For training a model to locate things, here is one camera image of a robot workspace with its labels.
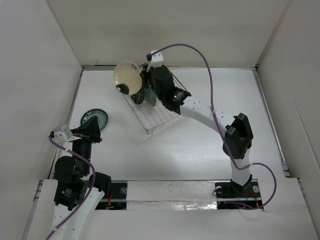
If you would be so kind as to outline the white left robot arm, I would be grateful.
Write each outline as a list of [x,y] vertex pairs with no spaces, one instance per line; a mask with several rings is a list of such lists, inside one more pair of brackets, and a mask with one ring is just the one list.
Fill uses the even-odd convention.
[[48,140],[64,151],[54,165],[57,181],[54,215],[48,240],[81,240],[101,199],[111,194],[112,178],[91,163],[92,145],[102,141],[99,119],[92,116],[79,127],[56,127]]

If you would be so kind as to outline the beige plate with writing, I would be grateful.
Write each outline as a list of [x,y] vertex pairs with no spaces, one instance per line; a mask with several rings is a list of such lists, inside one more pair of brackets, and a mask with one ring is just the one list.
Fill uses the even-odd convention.
[[132,61],[120,62],[113,71],[113,84],[122,94],[134,95],[142,87],[141,72],[138,65]]

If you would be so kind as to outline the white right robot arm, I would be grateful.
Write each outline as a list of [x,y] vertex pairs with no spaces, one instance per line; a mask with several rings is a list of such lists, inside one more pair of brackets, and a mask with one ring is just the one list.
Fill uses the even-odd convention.
[[220,134],[222,150],[230,158],[230,188],[237,197],[249,191],[252,174],[249,169],[249,153],[254,138],[248,117],[239,113],[223,113],[197,100],[190,92],[175,86],[173,75],[164,65],[140,74],[142,85],[149,87],[157,99],[169,111],[194,119]]

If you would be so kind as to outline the light green rectangular dish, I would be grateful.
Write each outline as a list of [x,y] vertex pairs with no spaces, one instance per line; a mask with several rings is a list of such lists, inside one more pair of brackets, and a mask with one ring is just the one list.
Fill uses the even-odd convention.
[[148,86],[144,89],[145,99],[152,106],[155,107],[157,104],[157,95],[154,93],[152,86]]

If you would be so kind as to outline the glossy black plate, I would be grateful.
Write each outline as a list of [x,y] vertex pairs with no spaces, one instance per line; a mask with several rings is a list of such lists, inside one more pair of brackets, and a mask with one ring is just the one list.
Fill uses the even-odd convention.
[[137,93],[130,95],[130,98],[136,105],[142,104],[145,100],[145,88],[142,86]]

